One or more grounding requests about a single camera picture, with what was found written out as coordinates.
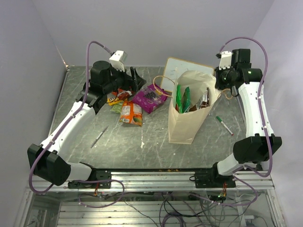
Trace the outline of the red snack bag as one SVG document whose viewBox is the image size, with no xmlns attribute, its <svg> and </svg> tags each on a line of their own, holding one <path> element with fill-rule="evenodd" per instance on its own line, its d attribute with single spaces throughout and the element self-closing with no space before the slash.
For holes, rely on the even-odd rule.
<svg viewBox="0 0 303 227">
<path fill-rule="evenodd" d="M 112 92 L 114 96 L 116 96 L 119 100 L 126 100 L 132 96 L 132 92 L 128 90 L 123 90 L 119 88 L 117 91 Z"/>
</svg>

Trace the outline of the purple grape candy bag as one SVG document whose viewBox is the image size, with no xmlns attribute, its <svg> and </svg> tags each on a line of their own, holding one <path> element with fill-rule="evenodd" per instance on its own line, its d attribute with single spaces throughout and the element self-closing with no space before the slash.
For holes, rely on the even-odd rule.
<svg viewBox="0 0 303 227">
<path fill-rule="evenodd" d="M 152 113 L 167 100 L 166 92 L 158 85 L 149 85 L 137 92 L 132 102 L 139 105 L 145 112 Z"/>
</svg>

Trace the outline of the yellow green snack packet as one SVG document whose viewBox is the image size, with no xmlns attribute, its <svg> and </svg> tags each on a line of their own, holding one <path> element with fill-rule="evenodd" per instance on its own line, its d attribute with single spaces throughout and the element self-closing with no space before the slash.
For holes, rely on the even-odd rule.
<svg viewBox="0 0 303 227">
<path fill-rule="evenodd" d="M 117 104 L 114 104 L 111 108 L 111 111 L 116 113 L 116 114 L 120 114 L 122 111 L 122 107 L 123 107 L 123 102 L 119 102 Z"/>
</svg>

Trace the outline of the small green snack bag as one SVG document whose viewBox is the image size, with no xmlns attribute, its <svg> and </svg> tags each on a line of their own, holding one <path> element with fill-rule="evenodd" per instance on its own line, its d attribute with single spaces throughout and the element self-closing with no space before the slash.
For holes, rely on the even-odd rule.
<svg viewBox="0 0 303 227">
<path fill-rule="evenodd" d="M 190 88 L 186 87 L 182 97 L 182 112 L 187 113 L 191 105 Z"/>
</svg>

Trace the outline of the beige paper bag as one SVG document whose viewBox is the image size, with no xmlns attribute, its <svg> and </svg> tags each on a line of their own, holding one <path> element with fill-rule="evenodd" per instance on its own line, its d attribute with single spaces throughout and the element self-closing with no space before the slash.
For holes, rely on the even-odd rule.
<svg viewBox="0 0 303 227">
<path fill-rule="evenodd" d="M 181 98 L 183 97 L 186 87 L 190 88 L 191 105 L 193 107 L 203 95 L 206 88 L 209 88 L 209 106 L 193 112 L 178 113 L 175 109 L 176 90 L 180 84 Z M 215 88 L 215 83 L 211 74 L 201 73 L 198 71 L 184 72 L 176 82 L 170 97 L 168 112 L 168 135 L 170 144 L 190 145 L 194 141 L 200 127 L 209 115 L 211 109 L 220 98 L 222 91 Z"/>
</svg>

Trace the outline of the large green Chiaba chips bag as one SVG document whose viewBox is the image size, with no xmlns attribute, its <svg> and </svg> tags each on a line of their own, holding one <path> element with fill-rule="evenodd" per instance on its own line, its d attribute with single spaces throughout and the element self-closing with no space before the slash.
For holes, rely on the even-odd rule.
<svg viewBox="0 0 303 227">
<path fill-rule="evenodd" d="M 182 107 L 182 102 L 181 102 L 180 84 L 177 85 L 175 109 L 178 111 L 179 114 L 183 113 L 183 107 Z"/>
</svg>

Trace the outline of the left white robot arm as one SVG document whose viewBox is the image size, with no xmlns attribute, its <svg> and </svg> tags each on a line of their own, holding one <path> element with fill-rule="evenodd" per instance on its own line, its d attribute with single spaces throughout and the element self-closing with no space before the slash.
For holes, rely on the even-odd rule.
<svg viewBox="0 0 303 227">
<path fill-rule="evenodd" d="M 131 74 L 128 75 L 107 61 L 95 62 L 89 72 L 89 81 L 84 84 L 64 120 L 40 145 L 32 144 L 28 148 L 31 176 L 39 176 L 57 186 L 67 180 L 80 180 L 86 188 L 96 184 L 95 168 L 83 163 L 68 163 L 59 154 L 69 149 L 80 130 L 97 115 L 107 102 L 107 95 L 120 88 L 137 92 L 146 80 L 134 67 L 130 68 Z"/>
</svg>

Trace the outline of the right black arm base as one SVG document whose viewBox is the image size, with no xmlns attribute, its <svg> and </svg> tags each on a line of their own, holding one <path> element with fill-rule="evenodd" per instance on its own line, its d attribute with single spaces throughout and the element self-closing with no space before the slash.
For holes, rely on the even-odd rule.
<svg viewBox="0 0 303 227">
<path fill-rule="evenodd" d="M 190 176 L 190 181 L 195 183 L 196 188 L 235 188 L 236 183 L 232 175 L 219 175 L 215 168 L 202 168 Z"/>
</svg>

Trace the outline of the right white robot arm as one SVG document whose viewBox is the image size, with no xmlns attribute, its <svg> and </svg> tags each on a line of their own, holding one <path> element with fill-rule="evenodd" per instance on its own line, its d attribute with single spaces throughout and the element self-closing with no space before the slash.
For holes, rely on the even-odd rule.
<svg viewBox="0 0 303 227">
<path fill-rule="evenodd" d="M 261 69 L 250 62 L 250 49 L 236 49 L 217 54 L 219 66 L 215 68 L 218 90 L 235 90 L 244 112 L 246 137 L 233 145 L 233 152 L 217 163 L 217 171 L 209 175 L 209 183 L 219 187 L 225 176 L 243 166 L 254 167 L 270 160 L 281 147 L 281 137 L 275 136 L 269 123 L 264 101 Z"/>
</svg>

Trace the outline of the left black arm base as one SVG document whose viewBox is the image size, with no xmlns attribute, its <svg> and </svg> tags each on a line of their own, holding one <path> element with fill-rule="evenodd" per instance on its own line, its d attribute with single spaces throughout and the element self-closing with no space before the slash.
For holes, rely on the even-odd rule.
<svg viewBox="0 0 303 227">
<path fill-rule="evenodd" d="M 109 189 L 111 186 L 112 175 L 108 170 L 93 168 L 88 180 L 86 181 L 69 181 L 69 189 Z"/>
</svg>

